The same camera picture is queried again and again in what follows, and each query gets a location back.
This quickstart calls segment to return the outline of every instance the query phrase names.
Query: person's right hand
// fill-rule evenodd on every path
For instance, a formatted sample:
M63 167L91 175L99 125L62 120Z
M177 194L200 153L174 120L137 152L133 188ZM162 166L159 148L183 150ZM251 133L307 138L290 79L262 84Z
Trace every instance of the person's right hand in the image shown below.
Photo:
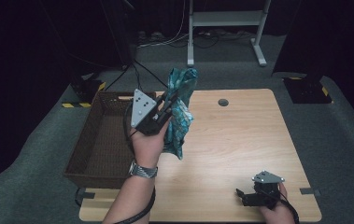
M279 191L283 194L287 199L287 190L283 183L278 183ZM290 209L281 202L276 203L276 206L273 210L270 210L266 206L260 206L259 211L264 216L267 224L294 224L293 215Z
M131 140L133 141L135 159L138 165L146 168L155 168L157 166L160 154L164 148L164 135L170 119L156 135L145 136L141 132L135 132L136 129L131 130Z

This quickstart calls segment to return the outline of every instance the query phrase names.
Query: black device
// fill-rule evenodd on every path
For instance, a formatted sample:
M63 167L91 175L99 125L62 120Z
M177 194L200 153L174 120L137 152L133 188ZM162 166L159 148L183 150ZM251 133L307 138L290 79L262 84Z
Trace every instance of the black device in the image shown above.
M244 206L267 206L273 209L280 200L278 183L284 182L284 178L262 171L252 177L255 182L255 193L245 194L240 189L236 189L238 197L242 199Z
M158 134L172 116L171 105L177 100L177 91L167 98L168 91L152 99L144 92L135 90L131 127L144 135Z

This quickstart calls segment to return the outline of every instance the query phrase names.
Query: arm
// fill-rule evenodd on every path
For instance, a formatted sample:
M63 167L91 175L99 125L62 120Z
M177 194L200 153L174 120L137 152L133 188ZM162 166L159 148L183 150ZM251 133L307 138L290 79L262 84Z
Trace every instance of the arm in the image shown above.
M156 168L160 154L163 151L164 135L169 121L157 135L145 136L136 132L132 136L133 147L135 151L136 163L146 168ZM115 202L111 205L103 221L106 223L115 223L123 221L126 218L133 217L143 211L150 200L154 188L155 178L144 178L133 175L129 177L121 187ZM148 223L149 214L139 219L136 223Z
M287 199L287 190L284 184L278 183L279 191ZM273 210L268 209L266 206L259 207L259 211L264 216L267 224L294 224L293 215L290 209L283 203L278 202Z

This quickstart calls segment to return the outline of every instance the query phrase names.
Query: shelf leg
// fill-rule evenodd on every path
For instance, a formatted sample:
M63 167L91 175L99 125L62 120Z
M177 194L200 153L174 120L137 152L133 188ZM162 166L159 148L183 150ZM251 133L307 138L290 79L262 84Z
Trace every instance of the shelf leg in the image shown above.
M190 1L189 8L189 41L188 41L188 67L194 66L193 54L193 0Z
M261 16L261 21L258 26L258 32L256 33L256 38L251 38L251 44L255 51L256 57L258 58L259 65L265 67L267 65L266 60L264 59L261 47L259 46L259 42L261 41L262 32L264 24L266 23L267 14L269 13L271 0L266 0L264 3L264 8Z

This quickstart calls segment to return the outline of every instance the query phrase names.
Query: table hole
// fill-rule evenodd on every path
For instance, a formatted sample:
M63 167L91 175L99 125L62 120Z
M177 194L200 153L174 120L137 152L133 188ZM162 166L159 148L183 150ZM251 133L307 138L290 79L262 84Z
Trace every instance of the table hole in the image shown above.
M229 104L229 101L226 99L218 100L218 105L220 105L220 106L227 106L228 104Z

